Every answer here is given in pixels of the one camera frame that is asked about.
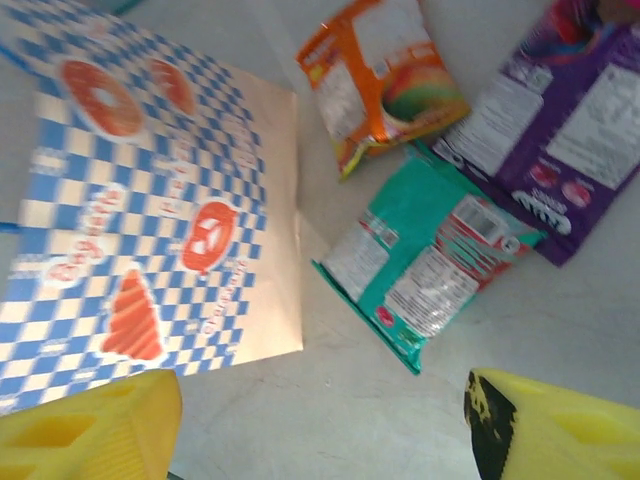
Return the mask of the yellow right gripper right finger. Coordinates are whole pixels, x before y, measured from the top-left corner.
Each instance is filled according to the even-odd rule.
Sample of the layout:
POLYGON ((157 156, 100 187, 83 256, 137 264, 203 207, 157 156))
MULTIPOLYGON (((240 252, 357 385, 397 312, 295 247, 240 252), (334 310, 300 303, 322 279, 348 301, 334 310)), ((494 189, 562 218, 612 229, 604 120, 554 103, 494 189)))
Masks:
POLYGON ((474 368, 464 416, 483 479, 636 479, 639 411, 509 372, 474 368))

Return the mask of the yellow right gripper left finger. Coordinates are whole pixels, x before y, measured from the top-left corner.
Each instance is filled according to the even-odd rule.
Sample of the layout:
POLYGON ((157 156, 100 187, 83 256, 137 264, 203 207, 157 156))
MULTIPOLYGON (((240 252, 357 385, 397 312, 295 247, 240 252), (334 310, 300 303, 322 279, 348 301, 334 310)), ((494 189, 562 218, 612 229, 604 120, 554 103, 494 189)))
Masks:
POLYGON ((180 430, 172 370, 148 370, 1 419, 4 479, 164 479, 180 430))

